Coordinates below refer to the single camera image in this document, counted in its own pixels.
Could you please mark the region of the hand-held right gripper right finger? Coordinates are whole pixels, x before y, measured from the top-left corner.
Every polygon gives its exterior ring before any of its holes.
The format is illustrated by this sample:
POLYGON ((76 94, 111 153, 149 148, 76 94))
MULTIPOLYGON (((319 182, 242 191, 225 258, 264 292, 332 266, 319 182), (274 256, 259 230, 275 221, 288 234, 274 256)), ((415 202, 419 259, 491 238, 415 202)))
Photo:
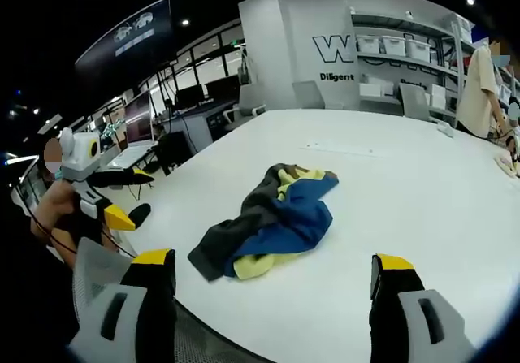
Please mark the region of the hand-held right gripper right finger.
POLYGON ((474 355, 462 315, 424 287, 412 263, 376 253, 371 268, 372 362, 467 362, 474 355))

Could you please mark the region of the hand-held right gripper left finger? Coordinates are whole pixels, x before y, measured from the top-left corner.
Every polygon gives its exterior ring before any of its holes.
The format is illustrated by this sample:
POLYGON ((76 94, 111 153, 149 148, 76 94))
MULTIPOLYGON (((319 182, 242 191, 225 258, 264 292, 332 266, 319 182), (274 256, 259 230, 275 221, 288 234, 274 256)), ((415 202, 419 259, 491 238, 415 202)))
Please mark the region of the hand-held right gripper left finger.
POLYGON ((77 362, 173 362, 176 333, 176 251, 144 252, 117 261, 78 311, 68 348, 77 362))

